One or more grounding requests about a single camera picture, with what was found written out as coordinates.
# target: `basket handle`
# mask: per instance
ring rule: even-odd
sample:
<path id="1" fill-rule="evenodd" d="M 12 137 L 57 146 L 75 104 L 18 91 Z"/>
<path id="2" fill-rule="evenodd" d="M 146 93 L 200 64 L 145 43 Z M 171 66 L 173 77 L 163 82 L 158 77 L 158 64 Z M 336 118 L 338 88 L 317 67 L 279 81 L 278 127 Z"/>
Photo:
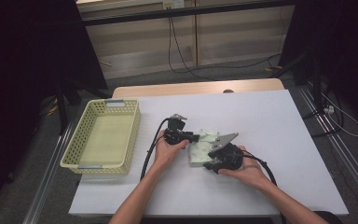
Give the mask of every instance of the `basket handle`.
<path id="1" fill-rule="evenodd" d="M 116 100 L 116 99 L 110 98 L 110 99 L 105 99 L 104 101 L 106 103 L 106 106 L 109 106 L 109 107 L 110 106 L 112 106 L 112 107 L 114 107 L 114 106 L 125 106 L 123 99 Z"/>
<path id="2" fill-rule="evenodd" d="M 77 169 L 103 169 L 102 165 L 78 165 Z"/>

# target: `hand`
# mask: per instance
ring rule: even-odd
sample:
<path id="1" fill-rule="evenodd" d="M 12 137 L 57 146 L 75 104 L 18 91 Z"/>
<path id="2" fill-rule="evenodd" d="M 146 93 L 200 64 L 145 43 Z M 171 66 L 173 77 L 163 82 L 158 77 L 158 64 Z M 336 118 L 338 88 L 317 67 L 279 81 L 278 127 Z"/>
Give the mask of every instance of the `hand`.
<path id="1" fill-rule="evenodd" d="M 165 170 L 172 163 L 178 152 L 182 148 L 185 148 L 189 142 L 188 140 L 183 140 L 179 144 L 170 145 L 165 141 L 163 136 L 164 131 L 159 132 L 153 166 Z"/>
<path id="2" fill-rule="evenodd" d="M 239 146 L 238 148 L 243 151 L 243 154 L 250 155 L 245 147 Z M 269 181 L 261 170 L 258 162 L 245 157 L 243 158 L 242 166 L 238 170 L 220 169 L 219 174 L 235 177 L 244 184 L 256 189 L 261 189 L 263 183 L 265 183 L 266 180 Z"/>

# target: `white table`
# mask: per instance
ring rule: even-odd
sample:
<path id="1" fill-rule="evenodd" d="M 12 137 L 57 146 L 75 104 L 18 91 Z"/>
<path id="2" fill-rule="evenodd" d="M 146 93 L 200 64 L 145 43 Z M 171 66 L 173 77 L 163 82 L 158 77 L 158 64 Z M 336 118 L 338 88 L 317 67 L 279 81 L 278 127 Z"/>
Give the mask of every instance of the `white table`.
<path id="1" fill-rule="evenodd" d="M 69 211 L 111 215 L 139 181 L 155 131 L 174 113 L 188 117 L 184 131 L 239 133 L 233 141 L 268 163 L 278 185 L 311 210 L 348 214 L 288 91 L 141 97 L 141 124 L 130 173 L 125 177 L 83 175 Z M 258 191 L 239 181 L 191 168 L 183 150 L 165 173 L 145 211 L 147 216 L 275 216 Z"/>

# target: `forearm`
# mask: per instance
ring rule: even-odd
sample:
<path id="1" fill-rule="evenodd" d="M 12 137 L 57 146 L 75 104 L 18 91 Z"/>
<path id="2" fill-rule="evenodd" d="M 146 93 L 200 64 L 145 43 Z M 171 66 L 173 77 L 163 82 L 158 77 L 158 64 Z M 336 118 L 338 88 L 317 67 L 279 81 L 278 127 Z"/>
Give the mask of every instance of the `forearm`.
<path id="1" fill-rule="evenodd" d="M 290 223 L 327 223 L 271 182 L 266 181 L 259 190 L 283 213 Z"/>
<path id="2" fill-rule="evenodd" d="M 138 224 L 153 193 L 155 186 L 162 174 L 161 168 L 152 166 L 149 171 L 132 191 L 130 196 L 118 208 L 109 224 Z"/>

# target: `fingers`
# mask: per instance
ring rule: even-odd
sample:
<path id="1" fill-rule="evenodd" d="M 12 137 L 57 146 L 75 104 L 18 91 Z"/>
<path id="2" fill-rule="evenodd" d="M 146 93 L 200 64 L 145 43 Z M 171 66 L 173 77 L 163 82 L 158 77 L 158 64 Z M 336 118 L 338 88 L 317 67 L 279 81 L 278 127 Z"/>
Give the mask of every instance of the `fingers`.
<path id="1" fill-rule="evenodd" d="M 182 148 L 185 148 L 188 143 L 189 143 L 189 141 L 187 139 L 185 139 L 182 142 L 176 144 L 175 147 L 177 147 L 178 149 L 182 149 Z"/>
<path id="2" fill-rule="evenodd" d="M 162 131 L 159 131 L 159 134 L 158 134 L 158 138 L 161 138 L 162 136 L 164 136 L 164 133 L 165 133 L 165 130 L 162 130 Z"/>
<path id="3" fill-rule="evenodd" d="M 232 176 L 232 177 L 237 177 L 238 172 L 232 171 L 232 170 L 228 170 L 228 169 L 220 169 L 218 171 L 218 173 L 220 175 L 227 175 L 227 176 Z"/>
<path id="4" fill-rule="evenodd" d="M 240 150 L 246 151 L 246 148 L 244 146 L 238 146 Z"/>

